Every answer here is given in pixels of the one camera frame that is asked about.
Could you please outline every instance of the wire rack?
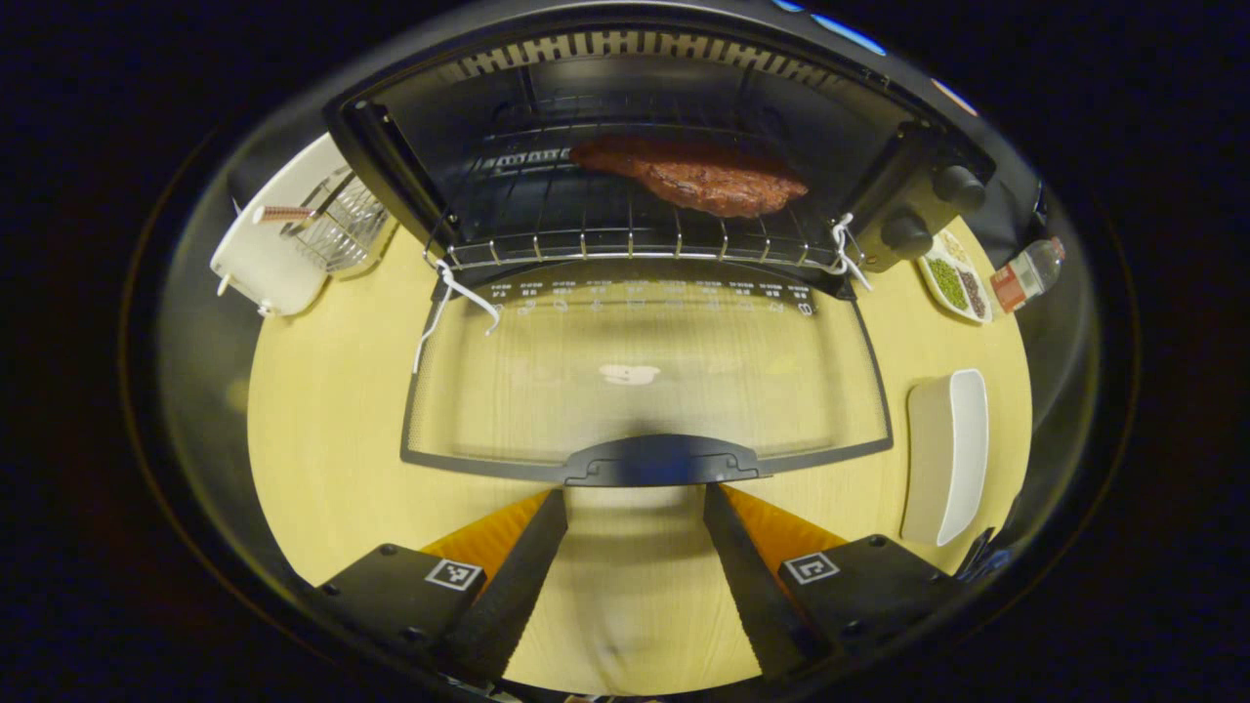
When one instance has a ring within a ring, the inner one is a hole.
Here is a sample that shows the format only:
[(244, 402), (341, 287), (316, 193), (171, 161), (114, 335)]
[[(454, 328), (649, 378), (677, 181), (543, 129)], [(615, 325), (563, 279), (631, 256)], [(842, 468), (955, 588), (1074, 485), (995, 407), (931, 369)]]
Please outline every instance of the wire rack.
[[(829, 270), (838, 261), (825, 174), (789, 148), (781, 116), (766, 108), (690, 103), (664, 94), (556, 96), (501, 108), (498, 128), (448, 179), (446, 208), (431, 228), (454, 269), (578, 259), (710, 259)], [(678, 208), (632, 179), (586, 171), (576, 144), (608, 134), (716, 141), (781, 155), (810, 193), (779, 213), (718, 218)], [(426, 261), (429, 261), (429, 244)], [(849, 254), (862, 259), (851, 243)]]
[(321, 199), (316, 213), (288, 225), (282, 235), (292, 238), (305, 259), (339, 276), (368, 269), (379, 259), (379, 235), (386, 209), (350, 169), (340, 169), (310, 196)]

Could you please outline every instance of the wire basket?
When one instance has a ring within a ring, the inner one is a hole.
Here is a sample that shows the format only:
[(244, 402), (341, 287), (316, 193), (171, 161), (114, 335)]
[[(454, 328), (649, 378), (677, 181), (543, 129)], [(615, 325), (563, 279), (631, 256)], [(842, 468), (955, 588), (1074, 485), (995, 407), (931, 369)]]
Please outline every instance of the wire basket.
[(309, 201), (316, 200), (321, 205), (302, 221), (288, 225), (282, 236), (292, 238), (309, 261), (338, 278), (376, 264), (386, 245), (389, 215), (356, 174), (348, 168), (335, 171)]

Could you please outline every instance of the oven rack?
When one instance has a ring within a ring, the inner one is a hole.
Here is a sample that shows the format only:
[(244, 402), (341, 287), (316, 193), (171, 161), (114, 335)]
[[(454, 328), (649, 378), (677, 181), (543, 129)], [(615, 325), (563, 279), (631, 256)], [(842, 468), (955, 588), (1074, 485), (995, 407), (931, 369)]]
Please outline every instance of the oven rack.
[[(556, 96), (501, 109), (496, 130), (430, 229), (454, 270), (590, 259), (704, 259), (810, 268), (839, 263), (832, 213), (816, 169), (789, 153), (780, 115), (751, 105), (709, 106), (672, 95)], [(716, 218), (666, 203), (632, 179), (584, 171), (569, 150), (601, 134), (715, 140), (781, 154), (811, 188), (779, 213)], [(466, 218), (478, 221), (470, 224)], [(862, 261), (854, 239), (848, 254)]]

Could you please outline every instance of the black knob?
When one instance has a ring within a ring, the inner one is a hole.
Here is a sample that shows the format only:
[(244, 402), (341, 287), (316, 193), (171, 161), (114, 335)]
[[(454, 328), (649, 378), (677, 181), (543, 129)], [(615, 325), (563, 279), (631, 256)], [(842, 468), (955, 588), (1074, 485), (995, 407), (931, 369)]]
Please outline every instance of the black knob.
[(900, 210), (881, 224), (881, 241), (900, 259), (919, 259), (934, 245), (925, 221), (911, 210)]
[(975, 213), (985, 203), (985, 184), (964, 166), (946, 166), (938, 171), (934, 193), (964, 215)]

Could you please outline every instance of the light wood surface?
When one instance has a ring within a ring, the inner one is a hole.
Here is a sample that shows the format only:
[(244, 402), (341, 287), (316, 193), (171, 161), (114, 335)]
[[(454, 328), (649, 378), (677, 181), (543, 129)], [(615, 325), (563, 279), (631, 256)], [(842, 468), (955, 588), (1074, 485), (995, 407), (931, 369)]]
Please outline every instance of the light wood surface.
[[(991, 266), (968, 228), (956, 220), (950, 229), (988, 279)], [(1014, 318), (992, 301), (996, 318), (985, 326), (942, 311), (911, 264), (871, 281), (860, 309), (881, 367), (894, 449), (735, 488), (845, 539), (890, 535), (949, 573), (976, 534), (1002, 524), (1024, 479), (1031, 428), (1024, 346)], [(331, 281), (308, 311), (266, 320), (261, 330), (249, 390), (252, 474), (279, 545), (314, 584), (379, 543), (419, 549), (548, 488), (400, 460), (412, 354), (434, 283), (401, 230), (376, 270)], [(744, 343), (744, 354), (759, 353), (759, 343)], [(980, 510), (941, 548), (901, 540), (908, 392), (962, 368), (979, 369), (989, 394)], [(759, 674), (702, 527), (700, 489), (581, 488), (569, 489), (566, 500), (569, 533), (508, 678), (651, 694)]]

